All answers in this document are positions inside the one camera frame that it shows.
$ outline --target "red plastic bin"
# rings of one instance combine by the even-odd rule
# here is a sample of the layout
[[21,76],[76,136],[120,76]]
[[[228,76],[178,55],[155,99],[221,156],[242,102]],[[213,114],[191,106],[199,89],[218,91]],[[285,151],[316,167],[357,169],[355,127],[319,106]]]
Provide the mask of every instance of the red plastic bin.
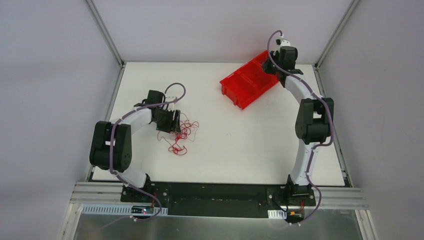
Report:
[[220,81],[221,91],[234,105],[245,109],[278,83],[277,76],[266,74],[262,64],[268,59],[264,51]]

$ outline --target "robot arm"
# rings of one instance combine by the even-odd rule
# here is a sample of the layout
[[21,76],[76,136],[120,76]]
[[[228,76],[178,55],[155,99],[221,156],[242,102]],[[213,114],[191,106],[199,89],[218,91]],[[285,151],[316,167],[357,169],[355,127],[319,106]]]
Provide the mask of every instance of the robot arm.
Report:
[[289,90],[299,103],[295,124],[299,147],[296,162],[282,193],[282,202],[299,205],[300,201],[307,202],[313,199],[310,204],[314,206],[314,192],[307,176],[312,175],[320,145],[331,135],[332,123],[329,121],[323,102],[328,106],[332,119],[334,101],[316,93],[312,94],[310,87],[302,80],[304,79],[302,71],[295,68],[298,50],[290,46],[283,35],[276,40],[276,43],[279,49],[270,52],[272,59],[269,58],[262,68],[267,74],[277,75],[282,86]]
[[149,176],[140,171],[140,166],[136,162],[131,161],[131,135],[150,123],[156,123],[156,129],[159,131],[179,133],[180,111],[174,110],[173,103],[148,107],[152,104],[172,102],[174,99],[176,97],[166,97],[162,92],[150,90],[147,98],[137,103],[133,110],[143,106],[147,108],[136,111],[118,123],[113,142],[111,142],[111,131],[117,119],[111,122],[97,122],[91,144],[90,163],[102,170],[109,170],[110,145],[113,144],[113,170],[127,183],[143,188]]

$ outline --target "gray wall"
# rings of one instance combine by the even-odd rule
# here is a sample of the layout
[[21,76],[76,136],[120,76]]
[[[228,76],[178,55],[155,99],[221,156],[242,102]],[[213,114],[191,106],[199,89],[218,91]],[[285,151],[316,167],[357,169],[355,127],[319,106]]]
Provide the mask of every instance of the gray wall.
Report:
[[315,63],[351,0],[95,0],[126,61],[246,62],[277,29]]
[[321,68],[380,239],[424,234],[424,1],[364,0]]
[[84,1],[0,2],[0,239],[56,239],[117,75]]

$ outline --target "white table surface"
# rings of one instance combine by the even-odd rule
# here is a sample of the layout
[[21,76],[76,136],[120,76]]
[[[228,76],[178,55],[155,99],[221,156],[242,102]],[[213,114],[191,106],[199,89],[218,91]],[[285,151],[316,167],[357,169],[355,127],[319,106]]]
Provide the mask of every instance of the white table surface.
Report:
[[[240,63],[128,62],[110,119],[120,118],[147,97],[149,90],[163,92],[174,82],[187,89],[176,104],[200,127],[195,142],[181,141],[184,156],[168,152],[157,140],[156,125],[147,125],[132,136],[132,161],[152,181],[285,184],[295,164],[298,138],[295,121],[299,104],[279,83],[244,110],[221,93],[220,80],[241,67]],[[297,65],[314,91],[317,81],[311,65]],[[180,96],[182,88],[169,91]],[[167,133],[161,136],[169,138]],[[96,168],[93,180],[115,180]],[[334,146],[322,147],[313,170],[317,185],[343,186]]]

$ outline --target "red string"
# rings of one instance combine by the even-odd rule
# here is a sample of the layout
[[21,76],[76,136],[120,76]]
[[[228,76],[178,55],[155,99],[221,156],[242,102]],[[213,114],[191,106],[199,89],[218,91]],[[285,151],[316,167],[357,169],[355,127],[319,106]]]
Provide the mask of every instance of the red string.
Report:
[[[189,118],[187,117],[187,115],[185,115],[184,113],[181,112],[182,115],[185,116],[186,120],[185,121],[180,121],[180,125],[179,128],[181,129],[181,132],[172,132],[172,136],[171,136],[171,140],[174,141],[173,144],[171,144],[165,137],[160,137],[159,138],[159,133],[160,131],[157,133],[157,140],[161,141],[162,139],[164,139],[168,144],[169,144],[169,148],[168,151],[174,153],[175,155],[178,156],[183,156],[187,153],[187,148],[183,145],[180,146],[178,144],[178,141],[180,140],[189,140],[191,142],[194,142],[196,140],[196,132],[197,129],[199,128],[199,122],[198,121],[194,121],[194,122],[190,122]],[[189,138],[189,136],[194,133],[194,138],[193,140],[191,140]]]
[[150,205],[150,208],[153,208],[153,206],[155,205],[155,199],[153,199],[152,201],[151,201],[151,205]]

